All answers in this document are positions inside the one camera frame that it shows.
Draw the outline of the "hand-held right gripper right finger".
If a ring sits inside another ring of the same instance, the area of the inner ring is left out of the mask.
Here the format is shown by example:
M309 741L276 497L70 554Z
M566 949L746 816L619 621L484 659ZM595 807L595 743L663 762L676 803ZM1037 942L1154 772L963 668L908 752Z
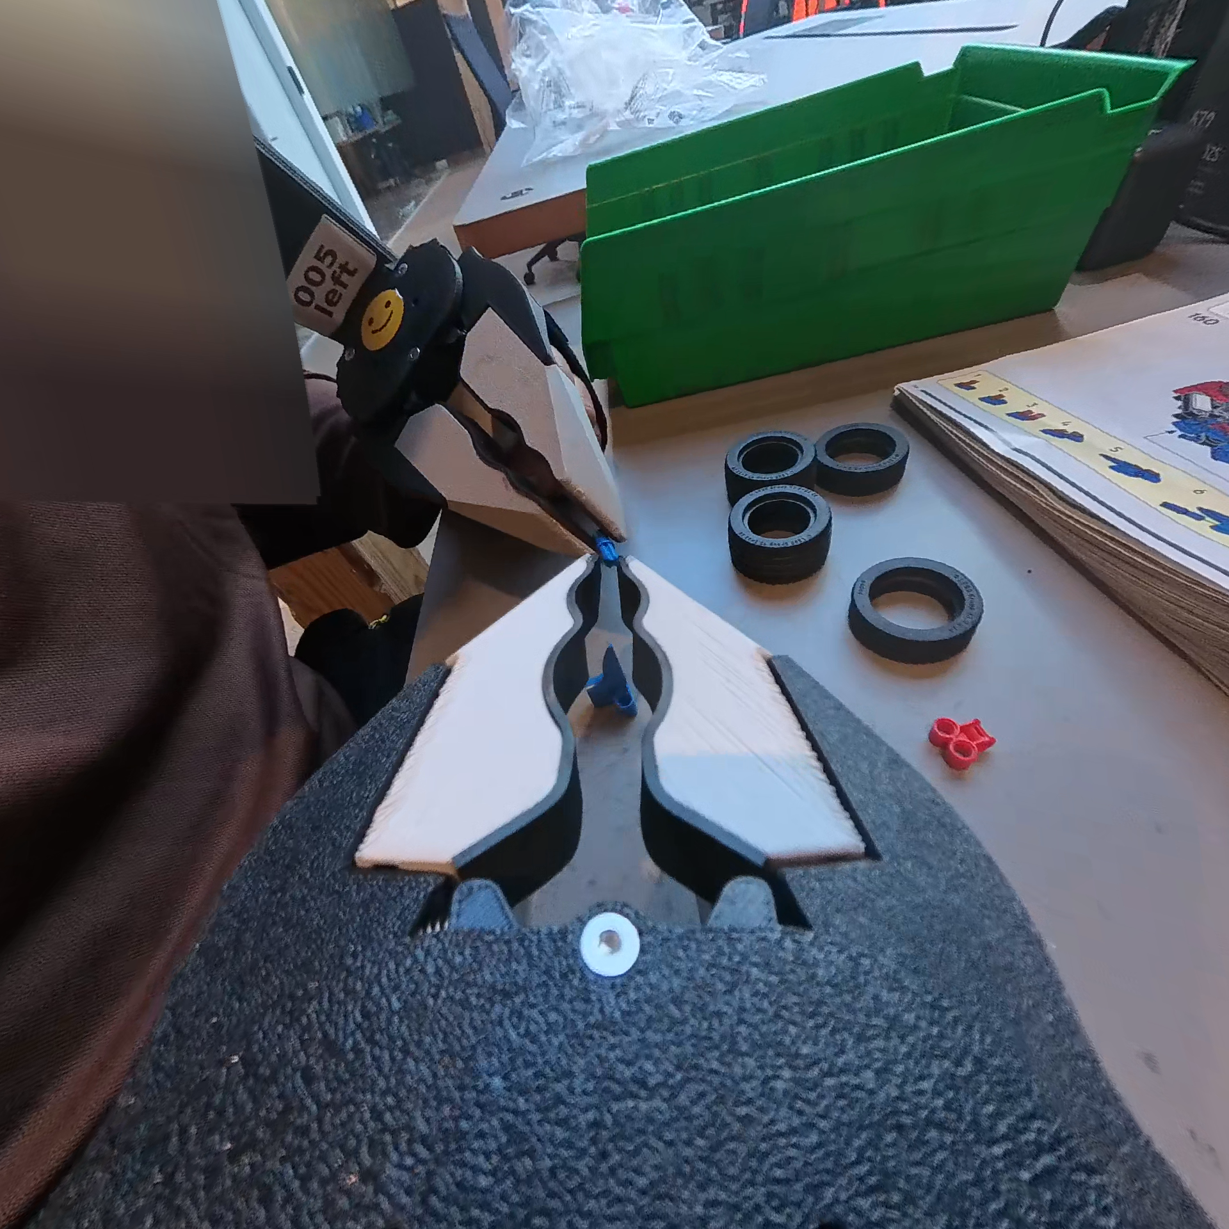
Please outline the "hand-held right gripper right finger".
M755 866L863 858L769 652L641 560L619 561L619 591L651 709L641 752L651 800Z

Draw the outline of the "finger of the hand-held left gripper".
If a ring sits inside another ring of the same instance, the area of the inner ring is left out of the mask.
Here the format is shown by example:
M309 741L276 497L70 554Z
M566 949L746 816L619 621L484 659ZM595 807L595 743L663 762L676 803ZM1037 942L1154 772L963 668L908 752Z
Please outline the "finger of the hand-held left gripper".
M398 436L398 452L450 512L546 551L572 558L594 553L543 500L484 459L471 431L449 409L431 405L412 414Z
M616 475L576 378L553 352L543 361L494 307L486 307L467 333L450 406L506 456L537 456L527 478L549 477L549 497L582 513L598 535L625 539Z

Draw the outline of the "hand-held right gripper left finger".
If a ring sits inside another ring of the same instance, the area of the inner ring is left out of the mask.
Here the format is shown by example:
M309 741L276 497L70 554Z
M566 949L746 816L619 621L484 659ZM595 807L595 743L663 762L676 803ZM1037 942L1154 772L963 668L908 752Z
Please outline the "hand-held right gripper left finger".
M579 841L569 709L601 564L581 557L458 648L373 810L363 869L553 876Z

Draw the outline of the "blue pointed brick assembly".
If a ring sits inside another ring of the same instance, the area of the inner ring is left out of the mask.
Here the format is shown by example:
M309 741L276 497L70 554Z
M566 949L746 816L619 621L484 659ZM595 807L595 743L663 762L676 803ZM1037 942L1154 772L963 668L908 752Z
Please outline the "blue pointed brick assembly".
M625 716L636 715L636 697L613 643L604 651L601 670L588 678L587 695L595 709L613 708Z

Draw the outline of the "small red connector brick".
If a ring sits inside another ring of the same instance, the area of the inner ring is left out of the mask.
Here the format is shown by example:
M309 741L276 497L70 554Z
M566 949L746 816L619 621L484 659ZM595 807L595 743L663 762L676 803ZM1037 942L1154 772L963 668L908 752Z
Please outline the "small red connector brick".
M952 716L936 716L929 730L929 743L942 753L944 762L954 771L968 771L993 744L996 738L985 728L979 718L957 721Z

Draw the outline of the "grey desk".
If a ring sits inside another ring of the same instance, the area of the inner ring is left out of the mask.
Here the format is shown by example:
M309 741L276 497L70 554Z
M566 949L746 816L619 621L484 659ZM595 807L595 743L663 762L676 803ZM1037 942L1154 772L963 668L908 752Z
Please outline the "grey desk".
M1128 1106L1226 1224L1226 699L929 441L895 510L840 498L824 573L759 586L727 558L717 434L617 447L633 545L846 700L973 823L1018 891ZM904 667L846 627L853 576L932 553L987 596L973 646ZM996 738L964 772L936 716Z

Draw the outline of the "wooden furniture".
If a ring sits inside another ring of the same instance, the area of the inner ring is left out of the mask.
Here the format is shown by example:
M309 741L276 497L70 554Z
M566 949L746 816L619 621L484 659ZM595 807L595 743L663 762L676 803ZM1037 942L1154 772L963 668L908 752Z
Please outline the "wooden furniture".
M307 627L333 610L355 610L373 623L421 594L429 560L420 547L398 547L369 532L339 547L273 567L268 577L294 620Z

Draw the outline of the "narrow black rubber tyre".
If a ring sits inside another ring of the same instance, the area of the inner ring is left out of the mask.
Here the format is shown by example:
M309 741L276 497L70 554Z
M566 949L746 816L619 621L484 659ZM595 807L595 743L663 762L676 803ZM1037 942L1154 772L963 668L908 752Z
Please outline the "narrow black rubber tyre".
M819 488L846 497L878 496L895 487L910 458L907 437L889 424L840 424L816 438Z
M889 594L925 595L944 608L946 620L933 626L897 623L875 605ZM983 616L985 599L974 582L958 569L925 557L875 563L850 589L853 636L873 654L903 665L935 665L961 654Z

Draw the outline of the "white table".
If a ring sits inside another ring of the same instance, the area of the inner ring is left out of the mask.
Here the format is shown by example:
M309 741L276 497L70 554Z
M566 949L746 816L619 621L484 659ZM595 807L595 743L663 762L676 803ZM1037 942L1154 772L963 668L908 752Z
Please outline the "white table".
M1058 43L1109 7L1113 1L942 1L822 11L730 45L737 64L764 83L726 118L910 62L939 71L968 42ZM572 156L527 162L531 130L506 127L455 218L459 245L499 257L578 234L591 162L695 130L606 131Z

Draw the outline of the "wide black rubber tyre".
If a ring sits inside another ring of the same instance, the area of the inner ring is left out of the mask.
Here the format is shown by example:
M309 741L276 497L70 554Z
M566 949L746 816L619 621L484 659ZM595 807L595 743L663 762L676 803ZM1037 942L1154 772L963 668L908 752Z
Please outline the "wide black rubber tyre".
M730 509L727 541L733 567L747 579L790 583L816 575L832 541L832 509L803 485L765 485Z
M788 430L768 430L736 441L726 455L730 504L765 487L812 487L818 468L816 441Z

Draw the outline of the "green plastic bin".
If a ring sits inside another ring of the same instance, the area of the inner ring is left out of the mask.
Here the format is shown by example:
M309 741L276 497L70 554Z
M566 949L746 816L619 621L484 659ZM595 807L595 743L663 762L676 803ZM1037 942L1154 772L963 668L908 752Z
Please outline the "green plastic bin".
M652 405L1045 313L1186 67L970 43L591 163L591 374Z

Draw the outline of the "clear plastic sheet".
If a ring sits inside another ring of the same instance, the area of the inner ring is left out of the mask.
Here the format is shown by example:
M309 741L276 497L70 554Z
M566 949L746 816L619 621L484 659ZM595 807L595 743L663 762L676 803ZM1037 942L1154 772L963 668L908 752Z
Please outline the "clear plastic sheet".
M747 55L682 1L508 4L524 165L589 152L607 133L692 128L762 92Z

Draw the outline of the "person's brown shirt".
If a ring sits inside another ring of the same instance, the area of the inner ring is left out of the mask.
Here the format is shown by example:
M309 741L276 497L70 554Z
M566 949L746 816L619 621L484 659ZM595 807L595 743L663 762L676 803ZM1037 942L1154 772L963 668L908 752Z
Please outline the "person's brown shirt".
M9 1226L115 1097L316 738L227 504L3 501L1 588Z

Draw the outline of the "open instruction book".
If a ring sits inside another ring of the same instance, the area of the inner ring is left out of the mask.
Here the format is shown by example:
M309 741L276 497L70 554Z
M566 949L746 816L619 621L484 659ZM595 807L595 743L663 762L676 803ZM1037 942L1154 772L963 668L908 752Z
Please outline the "open instruction book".
M1227 295L903 381L895 403L1227 689Z

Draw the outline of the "beige wooden table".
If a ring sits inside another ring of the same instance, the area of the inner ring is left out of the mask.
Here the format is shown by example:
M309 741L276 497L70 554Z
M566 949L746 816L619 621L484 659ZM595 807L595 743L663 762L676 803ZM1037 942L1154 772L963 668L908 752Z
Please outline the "beige wooden table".
M611 441L623 450L702 433L730 441L737 431L762 427L821 433L841 421L894 419L889 405L904 381L1224 295L1226 288L1226 242L1172 225L1143 260L1074 273L1056 307L1045 313L638 408L623 405L616 381L600 378L597 387Z

